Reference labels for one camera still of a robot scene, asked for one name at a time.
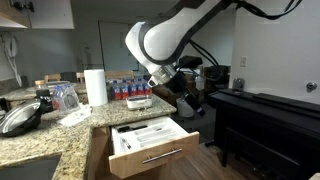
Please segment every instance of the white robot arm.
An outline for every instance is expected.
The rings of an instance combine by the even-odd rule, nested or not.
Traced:
[[[171,93],[181,94],[195,111],[204,115],[200,104],[186,89],[184,76],[176,72],[172,65],[179,59],[191,37],[232,3],[237,3],[237,8],[243,7],[257,16],[273,20],[291,12],[301,1],[294,4],[295,0],[290,0],[283,13],[267,15],[244,0],[180,0],[168,12],[136,23],[125,41],[134,57],[152,75],[149,81],[151,87],[165,85]]]

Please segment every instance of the cooking pot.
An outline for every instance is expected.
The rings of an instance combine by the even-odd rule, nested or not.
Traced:
[[[46,103],[43,100],[27,100],[11,109],[0,120],[1,136],[18,136],[31,129],[35,129],[41,123],[41,115],[45,111]]]

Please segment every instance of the kitchen drawer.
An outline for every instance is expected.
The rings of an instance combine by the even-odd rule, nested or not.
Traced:
[[[119,133],[125,126],[142,129]],[[187,133],[169,117],[111,127],[110,172],[124,179],[194,153],[199,133]]]

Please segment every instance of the wall cabinet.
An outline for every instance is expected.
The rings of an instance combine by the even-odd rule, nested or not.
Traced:
[[[74,29],[70,0],[13,0],[33,3],[34,12],[16,10],[10,0],[0,0],[0,27]]]

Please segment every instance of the drawer handle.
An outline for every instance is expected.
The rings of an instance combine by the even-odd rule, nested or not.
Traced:
[[[146,164],[146,163],[148,163],[148,162],[151,162],[151,161],[154,161],[154,160],[157,160],[157,159],[160,159],[160,158],[164,158],[164,157],[166,157],[166,156],[170,156],[170,155],[172,155],[172,154],[176,154],[176,153],[181,152],[181,151],[182,151],[182,149],[177,149],[177,150],[172,149],[171,152],[162,154],[162,155],[160,155],[160,156],[156,156],[156,157],[153,157],[153,158],[149,157],[148,160],[142,161],[142,164]]]

